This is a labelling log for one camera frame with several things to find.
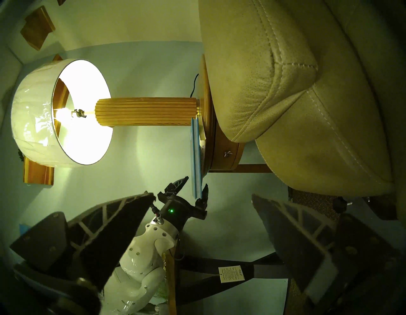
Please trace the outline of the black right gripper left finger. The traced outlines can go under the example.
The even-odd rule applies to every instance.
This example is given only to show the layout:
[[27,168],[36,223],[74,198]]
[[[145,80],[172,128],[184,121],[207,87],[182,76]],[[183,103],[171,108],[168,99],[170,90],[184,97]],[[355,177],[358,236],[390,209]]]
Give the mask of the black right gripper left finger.
[[51,213],[16,239],[10,249],[24,261],[14,267],[20,278],[37,290],[67,291],[82,278],[100,291],[135,236],[153,193],[131,196],[82,245],[72,240],[79,217],[66,221],[63,212]]

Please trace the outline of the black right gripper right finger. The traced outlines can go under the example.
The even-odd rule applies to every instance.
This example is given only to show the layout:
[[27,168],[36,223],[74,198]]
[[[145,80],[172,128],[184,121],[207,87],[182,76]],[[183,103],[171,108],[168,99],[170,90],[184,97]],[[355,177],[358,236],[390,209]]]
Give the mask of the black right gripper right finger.
[[400,305],[400,251],[349,213],[252,195],[276,254],[313,305]]

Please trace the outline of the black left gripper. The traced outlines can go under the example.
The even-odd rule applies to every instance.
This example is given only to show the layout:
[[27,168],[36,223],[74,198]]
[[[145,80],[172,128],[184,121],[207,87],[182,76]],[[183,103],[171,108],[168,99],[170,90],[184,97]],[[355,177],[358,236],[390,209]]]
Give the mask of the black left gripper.
[[178,233],[183,230],[186,222],[190,218],[205,220],[207,216],[208,184],[205,184],[202,189],[201,198],[196,200],[195,206],[180,196],[177,196],[188,179],[189,177],[186,176],[173,183],[169,183],[164,189],[164,193],[160,192],[158,194],[158,200],[164,203],[164,206],[160,210],[160,216],[165,222],[168,221],[171,223]]

